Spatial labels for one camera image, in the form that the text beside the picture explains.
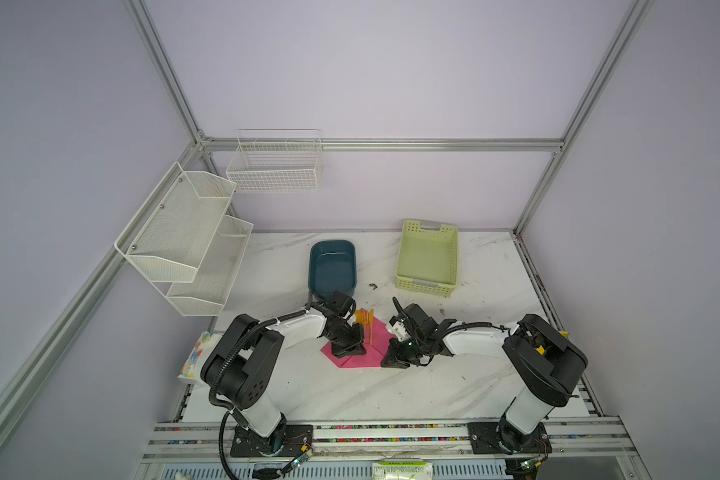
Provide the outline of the yellow plastic spoon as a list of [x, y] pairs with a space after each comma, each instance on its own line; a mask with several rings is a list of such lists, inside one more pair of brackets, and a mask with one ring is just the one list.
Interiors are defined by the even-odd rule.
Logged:
[[360, 325], [360, 326], [362, 327], [362, 330], [363, 330], [363, 338], [364, 338], [364, 341], [365, 341], [364, 311], [365, 311], [365, 309], [361, 309], [361, 310], [359, 310], [359, 311], [356, 311], [356, 312], [354, 313], [354, 315], [355, 315], [355, 324], [356, 324], [356, 325]]

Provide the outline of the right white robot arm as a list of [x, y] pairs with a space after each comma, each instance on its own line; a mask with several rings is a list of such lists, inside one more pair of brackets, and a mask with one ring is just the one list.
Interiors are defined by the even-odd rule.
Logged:
[[574, 396], [588, 359], [562, 332], [537, 314], [526, 314], [513, 327], [489, 321], [438, 323], [418, 304], [402, 306], [387, 331], [393, 335], [381, 362], [384, 368], [425, 367], [437, 356], [478, 355], [505, 358], [524, 387], [495, 427], [497, 449], [515, 454], [541, 440], [543, 420]]

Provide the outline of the pink paper napkin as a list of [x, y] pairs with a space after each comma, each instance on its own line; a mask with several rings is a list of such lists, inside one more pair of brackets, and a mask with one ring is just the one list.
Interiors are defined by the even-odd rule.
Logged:
[[390, 341], [395, 335], [387, 330], [387, 325], [375, 316], [374, 344], [367, 345], [363, 338], [363, 350], [360, 355], [345, 355], [337, 357], [334, 354], [333, 344], [326, 343], [321, 353], [339, 369], [372, 369], [380, 368], [381, 362], [387, 354]]

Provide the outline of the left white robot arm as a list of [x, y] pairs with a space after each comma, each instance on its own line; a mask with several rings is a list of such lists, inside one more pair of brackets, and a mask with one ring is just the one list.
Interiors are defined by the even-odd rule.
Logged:
[[202, 364], [208, 402], [254, 435], [280, 441], [285, 416], [267, 393], [280, 354], [324, 338], [339, 357], [363, 356], [364, 329], [351, 321], [355, 312], [355, 300], [336, 291], [325, 299], [311, 296], [301, 309], [268, 320], [235, 317]]

